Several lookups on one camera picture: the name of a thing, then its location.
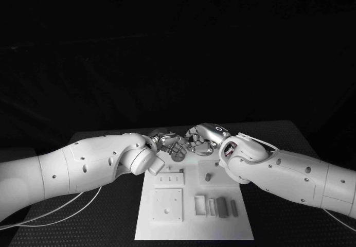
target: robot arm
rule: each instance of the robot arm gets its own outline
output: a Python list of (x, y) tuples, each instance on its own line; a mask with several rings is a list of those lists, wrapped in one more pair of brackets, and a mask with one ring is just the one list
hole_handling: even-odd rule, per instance
[(242, 133), (222, 143), (219, 158), (219, 165), (241, 184), (252, 181), (288, 201), (356, 218), (356, 171), (288, 151), (267, 152)]
[(55, 152), (0, 163), (0, 222), (23, 207), (89, 191), (120, 175), (157, 175), (157, 139), (136, 133), (88, 138)]

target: black table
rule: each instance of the black table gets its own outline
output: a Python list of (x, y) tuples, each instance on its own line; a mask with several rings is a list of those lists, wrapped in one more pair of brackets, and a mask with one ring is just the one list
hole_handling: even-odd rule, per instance
[[(291, 121), (265, 121), (219, 124), (236, 135), (247, 135), (274, 144), (280, 149), (319, 158), (301, 132)], [(185, 135), (193, 126), (167, 127)], [(154, 128), (79, 132), (71, 142), (102, 135), (127, 132), (147, 135)], [(262, 191), (254, 183), (241, 185), (254, 241), (136, 241), (144, 174), (123, 175), (105, 185), (87, 209), (66, 221), (46, 227), (20, 227), (10, 246), (356, 246), (356, 232), (345, 227), (320, 209), (293, 203)], [(97, 189), (35, 224), (55, 222), (89, 202)], [(32, 206), (30, 219), (61, 206), (75, 195), (51, 198)], [(352, 227), (356, 220), (333, 212)]]

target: robotic hand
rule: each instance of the robotic hand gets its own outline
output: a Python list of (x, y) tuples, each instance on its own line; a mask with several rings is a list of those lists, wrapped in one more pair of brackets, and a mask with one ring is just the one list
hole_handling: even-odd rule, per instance
[[(356, 218), (356, 171), (280, 150), (242, 133), (231, 136), (228, 130), (212, 123), (192, 128), (186, 138), (190, 136), (195, 142), (187, 150), (199, 155), (211, 155), (216, 148), (219, 166), (238, 183), (254, 182), (264, 191), (288, 201)], [(208, 143), (208, 151), (196, 152), (203, 143)]]
[(84, 139), (55, 152), (0, 163), (0, 222), (22, 208), (56, 196), (85, 192), (125, 173), (157, 175), (164, 167), (157, 152), (185, 158), (186, 143), (166, 129), (150, 136), (136, 133)]

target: black background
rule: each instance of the black background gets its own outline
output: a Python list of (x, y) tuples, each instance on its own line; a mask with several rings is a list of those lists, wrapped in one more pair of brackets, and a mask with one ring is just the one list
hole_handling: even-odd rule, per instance
[(355, 169), (355, 1), (13, 1), (0, 18), (0, 147), (287, 119)]

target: cable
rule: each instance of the cable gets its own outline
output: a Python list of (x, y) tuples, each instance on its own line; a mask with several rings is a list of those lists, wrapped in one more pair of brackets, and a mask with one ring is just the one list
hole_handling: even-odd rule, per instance
[(12, 228), (12, 227), (20, 226), (22, 224), (26, 224), (26, 223), (29, 223), (29, 222), (32, 222), (32, 221), (40, 219), (42, 217), (51, 215), (55, 211), (58, 211), (59, 209), (62, 209), (62, 208), (64, 208), (64, 207), (65, 207), (65, 206), (66, 206), (66, 205), (68, 205), (68, 204), (69, 204), (69, 203), (81, 196), (81, 194), (79, 194), (69, 202), (66, 202), (59, 208), (56, 208), (53, 211), (51, 211), (49, 213), (40, 215), (39, 217), (36, 217), (36, 218), (33, 218), (33, 219), (30, 219), (30, 220), (26, 220), (26, 221), (22, 222), (22, 223), (17, 223), (17, 224), (13, 224), (13, 225), (3, 225), (3, 226), (0, 226), (0, 231), (4, 230), (4, 229), (9, 229), (9, 228)]
[(71, 217), (74, 217), (74, 216), (75, 216), (75, 215), (76, 215), (76, 214), (78, 214), (78, 213), (89, 206), (91, 202), (94, 201), (94, 199), (95, 199), (95, 197), (97, 197), (97, 195), (95, 195), (94, 198), (91, 199), (89, 203), (84, 206), (84, 208), (82, 208), (75, 214), (72, 214), (71, 216), (68, 216), (65, 219), (62, 219), (62, 220), (59, 220), (59, 221), (56, 221), (56, 222), (53, 222), (53, 223), (49, 223), (49, 224), (46, 224), (46, 225), (20, 225), (20, 226), (26, 226), (26, 227), (40, 227), (40, 226), (53, 225), (53, 224), (62, 222), (64, 220), (66, 220), (66, 219), (69, 219)]
[(347, 226), (332, 214), (330, 214), (330, 216), (346, 226), (346, 227), (349, 227), (355, 232), (356, 232), (356, 230), (350, 227), (350, 226)]

